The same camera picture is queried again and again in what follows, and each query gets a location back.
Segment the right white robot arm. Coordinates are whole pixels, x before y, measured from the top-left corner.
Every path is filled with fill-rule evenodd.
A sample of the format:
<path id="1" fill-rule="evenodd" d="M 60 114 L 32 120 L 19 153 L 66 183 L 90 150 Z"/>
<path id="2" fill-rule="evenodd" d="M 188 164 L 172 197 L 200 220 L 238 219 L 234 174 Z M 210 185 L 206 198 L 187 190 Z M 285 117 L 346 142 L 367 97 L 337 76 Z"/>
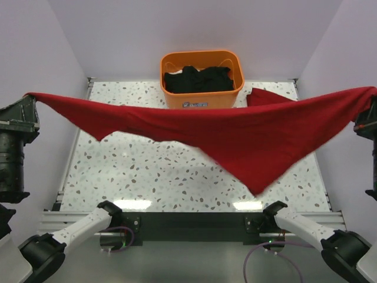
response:
<path id="1" fill-rule="evenodd" d="M 302 153 L 310 153 L 342 130 L 346 123 L 354 120 L 354 131 L 358 136 L 376 141 L 376 94 L 351 100 L 346 97 L 333 104 L 330 110 L 321 110 L 320 117 L 306 126 L 309 140 Z M 348 282 L 376 282 L 376 245 L 354 232 L 334 230 L 320 225 L 287 205 L 277 201 L 264 211 L 262 224 L 268 231 L 279 228 L 293 232 L 317 249 L 326 264 Z"/>

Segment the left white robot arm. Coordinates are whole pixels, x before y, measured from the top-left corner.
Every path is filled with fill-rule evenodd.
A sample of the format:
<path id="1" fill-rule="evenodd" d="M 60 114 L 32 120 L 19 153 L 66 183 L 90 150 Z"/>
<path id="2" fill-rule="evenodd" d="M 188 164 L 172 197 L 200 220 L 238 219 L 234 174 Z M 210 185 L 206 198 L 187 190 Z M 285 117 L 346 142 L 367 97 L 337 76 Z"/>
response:
<path id="1" fill-rule="evenodd" d="M 24 146 L 39 135 L 35 93 L 1 109 L 1 204 L 17 204 L 24 191 Z M 109 201 L 54 233 L 34 235 L 16 245 L 9 221 L 14 209 L 1 206 L 1 282 L 44 282 L 61 267 L 67 254 L 97 232 L 116 231 L 122 210 Z"/>

